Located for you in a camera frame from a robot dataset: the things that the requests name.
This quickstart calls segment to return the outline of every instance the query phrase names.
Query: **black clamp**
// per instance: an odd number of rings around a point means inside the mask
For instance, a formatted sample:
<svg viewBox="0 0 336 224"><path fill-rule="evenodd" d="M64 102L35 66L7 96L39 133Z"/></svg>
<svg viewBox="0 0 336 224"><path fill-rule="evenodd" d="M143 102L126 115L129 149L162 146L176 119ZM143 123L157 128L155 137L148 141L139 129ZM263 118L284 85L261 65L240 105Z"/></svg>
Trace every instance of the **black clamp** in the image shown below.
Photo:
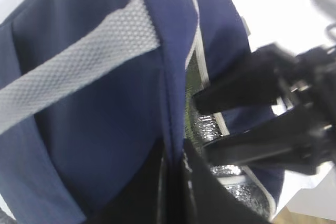
<svg viewBox="0 0 336 224"><path fill-rule="evenodd" d="M336 161L336 52L320 47L293 57L275 45L245 56L209 87L195 94L200 114L276 104L287 112L237 135L203 146L213 165L281 167L316 173Z"/></svg>

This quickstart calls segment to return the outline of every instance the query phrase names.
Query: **gray mesh strap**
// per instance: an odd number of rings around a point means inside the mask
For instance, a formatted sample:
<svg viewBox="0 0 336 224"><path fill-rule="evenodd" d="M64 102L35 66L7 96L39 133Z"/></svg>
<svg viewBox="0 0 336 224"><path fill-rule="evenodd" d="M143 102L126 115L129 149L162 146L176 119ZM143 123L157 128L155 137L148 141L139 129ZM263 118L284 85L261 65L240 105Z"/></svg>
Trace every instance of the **gray mesh strap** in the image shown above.
<svg viewBox="0 0 336 224"><path fill-rule="evenodd" d="M131 0L87 36L0 90L0 135L125 61L158 46L144 1Z"/></svg>

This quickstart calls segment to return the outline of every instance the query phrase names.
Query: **navy fabric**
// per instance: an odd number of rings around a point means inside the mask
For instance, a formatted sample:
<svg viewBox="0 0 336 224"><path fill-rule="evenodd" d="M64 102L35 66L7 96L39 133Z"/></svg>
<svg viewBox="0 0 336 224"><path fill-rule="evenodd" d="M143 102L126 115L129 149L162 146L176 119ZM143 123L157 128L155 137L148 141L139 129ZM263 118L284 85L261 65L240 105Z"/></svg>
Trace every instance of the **navy fabric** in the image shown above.
<svg viewBox="0 0 336 224"><path fill-rule="evenodd" d="M179 164L184 136L185 60L197 26L191 0L146 0L161 39L165 89L161 90L163 134L168 157Z"/></svg>
<svg viewBox="0 0 336 224"><path fill-rule="evenodd" d="M20 77L10 24L0 28L0 89ZM0 192L18 223L85 220L41 141L34 118L0 136Z"/></svg>
<svg viewBox="0 0 336 224"><path fill-rule="evenodd" d="M231 0L197 0L201 18L205 60L210 82L214 81L246 52L247 34ZM242 133L274 117L270 106L251 106L223 111L230 134ZM284 183L282 169L253 169L276 202Z"/></svg>
<svg viewBox="0 0 336 224"><path fill-rule="evenodd" d="M198 1L212 80L248 43L230 0ZM87 35L128 2L26 0L0 27L0 44L6 45L0 46L0 88ZM0 137L0 190L20 223L79 222L84 215L70 195L88 216L101 209L132 179L157 139L164 139L171 164L178 164L184 62L197 13L192 0L145 2L159 49L126 62ZM261 110L256 118L238 120L244 113L233 112L236 120L226 118L231 131L269 115Z"/></svg>
<svg viewBox="0 0 336 224"><path fill-rule="evenodd" d="M24 74L128 2L27 0L6 21L13 27L17 51L11 57L18 58ZM145 2L162 46L35 115L37 140L45 143L60 178L87 215L132 179L156 139L164 138L173 163L182 153L184 62L197 14L192 0ZM17 209L13 206L14 215Z"/></svg>

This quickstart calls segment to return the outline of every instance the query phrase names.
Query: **wooden surface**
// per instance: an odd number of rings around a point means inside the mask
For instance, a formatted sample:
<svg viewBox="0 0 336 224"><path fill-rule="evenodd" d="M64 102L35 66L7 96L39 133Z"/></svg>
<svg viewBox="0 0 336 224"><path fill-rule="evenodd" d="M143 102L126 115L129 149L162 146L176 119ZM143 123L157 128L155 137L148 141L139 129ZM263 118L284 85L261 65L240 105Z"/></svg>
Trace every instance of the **wooden surface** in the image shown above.
<svg viewBox="0 0 336 224"><path fill-rule="evenodd" d="M313 216L300 215L288 211L285 207L273 221L274 224L336 224L336 221Z"/></svg>

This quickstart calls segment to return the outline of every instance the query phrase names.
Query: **silver foil lining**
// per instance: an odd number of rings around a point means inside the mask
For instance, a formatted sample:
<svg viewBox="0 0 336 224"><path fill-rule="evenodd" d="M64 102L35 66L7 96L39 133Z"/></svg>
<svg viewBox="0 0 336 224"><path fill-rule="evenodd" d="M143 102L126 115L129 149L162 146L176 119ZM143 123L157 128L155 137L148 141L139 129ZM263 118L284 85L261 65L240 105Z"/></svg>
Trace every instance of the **silver foil lining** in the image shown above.
<svg viewBox="0 0 336 224"><path fill-rule="evenodd" d="M263 216L269 218L269 203L260 188L254 183L225 186L237 200L245 206Z"/></svg>
<svg viewBox="0 0 336 224"><path fill-rule="evenodd" d="M188 137L196 150L202 155L202 145L221 137L221 131L213 115L199 115L194 108L192 95L202 88L199 70L195 55L192 56L186 75L186 110L185 124ZM245 172L238 166L213 166L211 172L216 177L232 177L244 175ZM224 186L237 200L254 212L269 218L269 203L266 195L250 179L240 184Z"/></svg>
<svg viewBox="0 0 336 224"><path fill-rule="evenodd" d="M239 166L221 165L210 168L211 173L216 177L238 176L244 174L244 171Z"/></svg>

